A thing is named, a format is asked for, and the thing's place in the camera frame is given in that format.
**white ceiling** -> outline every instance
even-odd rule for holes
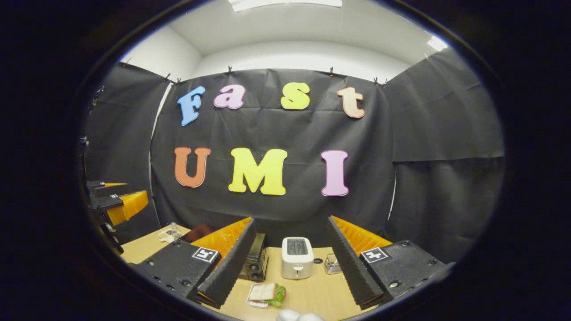
[[[322,41],[376,51],[409,64],[436,52],[431,35],[371,0],[344,0],[341,8],[286,4],[235,13],[213,0],[170,23],[203,56],[271,41]]]

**white wall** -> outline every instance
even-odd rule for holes
[[[280,41],[236,47],[208,55],[192,78],[232,70],[286,68],[333,72],[379,82],[402,73],[409,64],[390,56],[329,42]]]
[[[122,62],[167,76],[172,81],[193,78],[192,73],[202,55],[176,31],[166,26],[152,33],[131,49]]]

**bread slice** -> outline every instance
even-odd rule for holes
[[[276,298],[276,291],[278,285],[276,283],[262,284],[252,288],[248,300],[261,301],[261,300],[274,300]]]

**letter m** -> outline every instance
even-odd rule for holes
[[[234,157],[234,175],[228,189],[232,192],[243,193],[246,191],[244,178],[251,192],[258,190],[258,186],[264,179],[264,185],[260,188],[262,194],[284,195],[286,189],[282,185],[283,162],[287,152],[280,149],[268,150],[260,165],[256,164],[254,156],[249,149],[233,149],[230,153]]]

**small glass cup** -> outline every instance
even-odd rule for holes
[[[325,266],[325,273],[327,274],[335,274],[341,272],[341,267],[339,266],[339,262],[337,261],[337,258],[333,253],[327,254],[324,266]]]

